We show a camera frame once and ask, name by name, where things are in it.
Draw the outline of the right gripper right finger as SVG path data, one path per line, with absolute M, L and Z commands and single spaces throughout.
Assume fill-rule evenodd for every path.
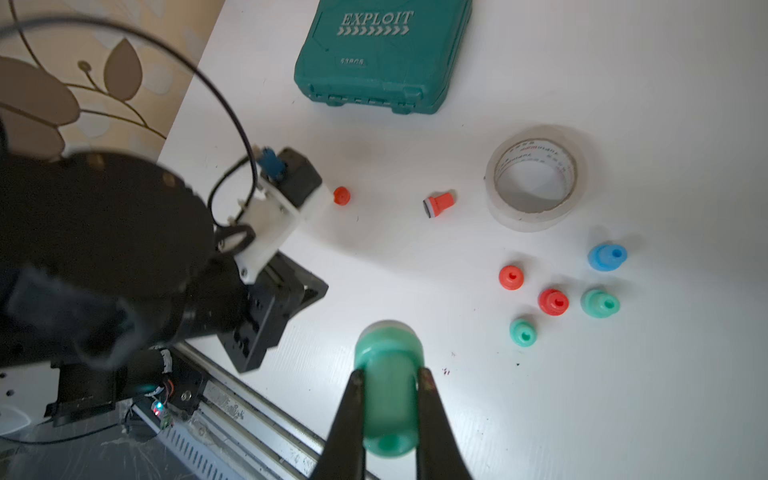
M 471 479 L 453 435 L 432 372 L 418 370 L 418 424 L 416 478 L 418 480 Z

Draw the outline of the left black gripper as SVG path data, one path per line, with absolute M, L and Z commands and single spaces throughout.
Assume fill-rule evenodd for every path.
M 323 299 L 328 284 L 287 255 L 278 252 L 245 287 L 235 327 L 218 335 L 240 373 L 260 368 L 267 352 L 278 346 L 288 322 Z

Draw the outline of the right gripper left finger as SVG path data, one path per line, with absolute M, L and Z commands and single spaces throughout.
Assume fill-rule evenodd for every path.
M 323 451 L 311 480 L 361 480 L 366 475 L 364 431 L 364 371 L 354 370 L 348 380 Z

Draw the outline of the green stamp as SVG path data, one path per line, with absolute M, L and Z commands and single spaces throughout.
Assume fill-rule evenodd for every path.
M 421 341 L 408 325 L 382 320 L 355 345 L 354 368 L 364 377 L 363 446 L 378 457 L 397 458 L 419 445 L 418 370 Z
M 512 341 L 521 348 L 533 346 L 538 336 L 535 326 L 523 318 L 511 322 L 509 333 Z
M 621 308 L 617 297 L 601 289 L 586 291 L 581 298 L 581 306 L 588 316 L 597 319 L 611 317 Z

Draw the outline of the red stamp bottom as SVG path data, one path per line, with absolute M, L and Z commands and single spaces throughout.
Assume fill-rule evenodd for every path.
M 546 315 L 561 316 L 569 309 L 570 301 L 562 291 L 550 288 L 539 294 L 538 306 Z

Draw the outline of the blue stamp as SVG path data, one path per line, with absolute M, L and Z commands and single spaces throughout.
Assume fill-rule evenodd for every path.
M 627 250 L 622 245 L 615 243 L 597 245 L 587 256 L 589 265 L 600 272 L 617 270 L 627 258 Z

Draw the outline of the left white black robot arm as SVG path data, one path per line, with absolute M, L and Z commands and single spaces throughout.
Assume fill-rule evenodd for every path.
M 252 157 L 258 198 L 230 224 L 174 172 L 120 152 L 1 155 L 1 432 L 146 396 L 191 410 L 172 354 L 214 335 L 259 368 L 326 283 L 281 252 L 331 195 L 292 149 Z

